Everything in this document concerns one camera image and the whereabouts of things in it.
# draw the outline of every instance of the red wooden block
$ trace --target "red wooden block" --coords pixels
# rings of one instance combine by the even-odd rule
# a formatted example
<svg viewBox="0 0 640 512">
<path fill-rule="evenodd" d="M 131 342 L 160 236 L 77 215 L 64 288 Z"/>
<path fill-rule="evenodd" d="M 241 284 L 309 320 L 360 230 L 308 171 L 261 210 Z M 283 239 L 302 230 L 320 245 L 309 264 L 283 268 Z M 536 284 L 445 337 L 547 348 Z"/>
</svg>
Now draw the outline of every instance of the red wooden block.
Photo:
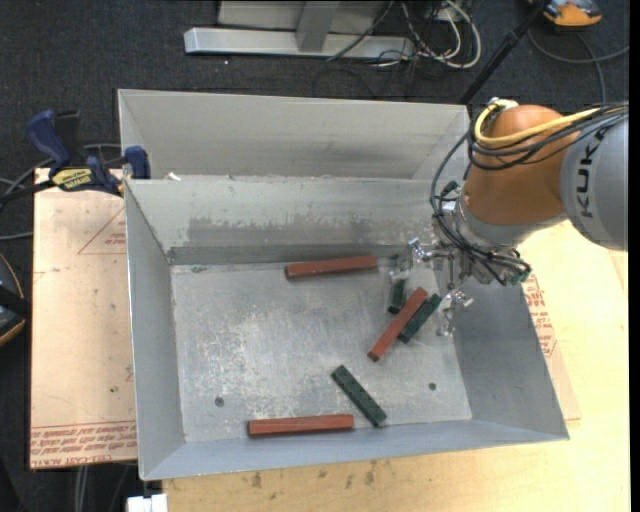
<svg viewBox="0 0 640 512">
<path fill-rule="evenodd" d="M 373 348 L 367 354 L 373 361 L 378 361 L 383 354 L 389 350 L 389 347 L 398 335 L 404 329 L 404 326 L 409 320 L 416 314 L 416 311 L 420 308 L 424 300 L 427 298 L 427 292 L 422 288 L 418 288 L 409 300 L 405 302 L 402 309 L 394 317 L 393 320 L 387 326 L 387 329 L 382 333 L 382 336 L 378 338 L 378 341 Z"/>
<path fill-rule="evenodd" d="M 299 418 L 276 418 L 251 420 L 249 436 L 262 437 L 284 434 L 316 434 L 351 430 L 354 421 L 351 414 L 327 414 L 324 416 L 301 416 Z"/>
<path fill-rule="evenodd" d="M 292 263 L 285 267 L 284 274 L 287 279 L 294 279 L 296 277 L 341 274 L 376 268 L 378 268 L 378 258 L 375 256 L 356 256 L 354 258 Z"/>
</svg>

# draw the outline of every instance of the blue clamp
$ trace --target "blue clamp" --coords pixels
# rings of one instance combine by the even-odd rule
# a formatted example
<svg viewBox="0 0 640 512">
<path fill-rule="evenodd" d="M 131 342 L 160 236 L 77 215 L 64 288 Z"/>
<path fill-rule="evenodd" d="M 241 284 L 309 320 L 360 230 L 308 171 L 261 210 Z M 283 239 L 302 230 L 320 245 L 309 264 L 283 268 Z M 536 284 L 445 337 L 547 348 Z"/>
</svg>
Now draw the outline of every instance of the blue clamp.
<svg viewBox="0 0 640 512">
<path fill-rule="evenodd" d="M 140 146 L 131 146 L 124 150 L 124 159 L 131 166 L 131 177 L 148 180 L 151 178 L 151 166 L 147 153 Z"/>
<path fill-rule="evenodd" d="M 122 180 L 103 167 L 97 157 L 87 157 L 86 167 L 69 166 L 72 156 L 56 133 L 54 118 L 52 110 L 45 110 L 35 115 L 27 125 L 27 135 L 31 142 L 53 160 L 49 169 L 50 182 L 68 192 L 100 189 L 109 194 L 121 195 Z M 127 148 L 124 160 L 131 167 L 131 173 L 127 177 L 151 178 L 147 154 L 140 146 Z"/>
</svg>

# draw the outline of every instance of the white object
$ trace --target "white object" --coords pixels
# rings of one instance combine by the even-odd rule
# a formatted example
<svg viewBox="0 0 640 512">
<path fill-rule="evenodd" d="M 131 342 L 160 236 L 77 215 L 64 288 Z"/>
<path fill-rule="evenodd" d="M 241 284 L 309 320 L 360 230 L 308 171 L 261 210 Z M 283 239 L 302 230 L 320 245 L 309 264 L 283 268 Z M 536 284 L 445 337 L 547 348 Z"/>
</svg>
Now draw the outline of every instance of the white object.
<svg viewBox="0 0 640 512">
<path fill-rule="evenodd" d="M 150 498 L 133 496 L 127 500 L 127 512 L 168 512 L 166 494 L 154 494 Z"/>
</svg>

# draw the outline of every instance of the green block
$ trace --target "green block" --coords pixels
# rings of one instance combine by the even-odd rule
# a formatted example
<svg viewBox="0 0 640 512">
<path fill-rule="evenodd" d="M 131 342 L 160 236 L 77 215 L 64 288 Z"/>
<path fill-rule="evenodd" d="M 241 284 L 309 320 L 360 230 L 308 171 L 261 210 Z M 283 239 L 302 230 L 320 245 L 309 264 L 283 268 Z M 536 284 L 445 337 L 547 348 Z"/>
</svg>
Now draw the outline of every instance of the green block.
<svg viewBox="0 0 640 512">
<path fill-rule="evenodd" d="M 403 343 L 409 343 L 409 340 L 415 336 L 420 330 L 433 312 L 438 309 L 438 306 L 442 302 L 442 299 L 437 294 L 433 294 L 429 299 L 425 300 L 418 308 L 418 311 L 411 317 L 411 320 L 407 322 L 404 329 L 398 334 L 398 339 Z"/>
<path fill-rule="evenodd" d="M 389 306 L 387 307 L 387 311 L 389 313 L 393 313 L 395 315 L 402 309 L 402 306 L 404 306 L 406 284 L 406 279 L 400 279 L 391 286 L 391 289 L 389 290 Z"/>
<path fill-rule="evenodd" d="M 339 366 L 334 370 L 331 378 L 342 388 L 342 391 L 347 394 L 374 427 L 379 427 L 387 419 L 386 413 L 344 366 Z"/>
</svg>

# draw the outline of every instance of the black carpet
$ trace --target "black carpet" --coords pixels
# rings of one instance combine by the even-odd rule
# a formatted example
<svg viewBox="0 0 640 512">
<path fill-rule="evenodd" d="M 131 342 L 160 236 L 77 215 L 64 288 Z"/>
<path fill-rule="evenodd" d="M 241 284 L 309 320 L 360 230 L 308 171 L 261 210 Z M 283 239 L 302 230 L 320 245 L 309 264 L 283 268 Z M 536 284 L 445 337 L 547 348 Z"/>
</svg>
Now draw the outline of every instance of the black carpet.
<svg viewBox="0 0 640 512">
<path fill-rule="evenodd" d="M 420 9 L 430 2 L 410 3 Z M 616 53 L 629 45 L 630 0 L 603 0 L 600 7 L 603 20 L 587 30 L 558 33 L 540 17 L 531 35 L 572 60 Z M 118 142 L 120 88 L 457 103 L 529 12 L 525 0 L 475 2 L 482 58 L 471 69 L 454 71 L 433 61 L 375 69 L 349 59 L 187 56 L 183 34 L 214 23 L 211 1 L 0 0 L 0 178 L 15 179 L 43 160 L 25 128 L 44 109 L 79 109 L 85 142 Z M 399 2 L 377 32 L 406 33 Z M 435 32 L 434 40 L 450 36 Z M 495 96 L 562 113 L 628 100 L 629 52 L 599 66 L 552 59 L 525 36 L 475 94 L 471 111 Z M 30 198 L 8 204 L 0 237 L 30 231 L 32 207 Z M 0 253 L 30 298 L 32 240 L 0 241 Z M 12 512 L 18 502 L 29 511 L 70 511 L 77 472 L 27 468 L 28 331 L 0 348 L 0 511 Z M 135 475 L 135 468 L 122 465 L 90 468 L 84 510 L 108 510 L 120 482 L 122 496 L 144 492 Z"/>
</svg>

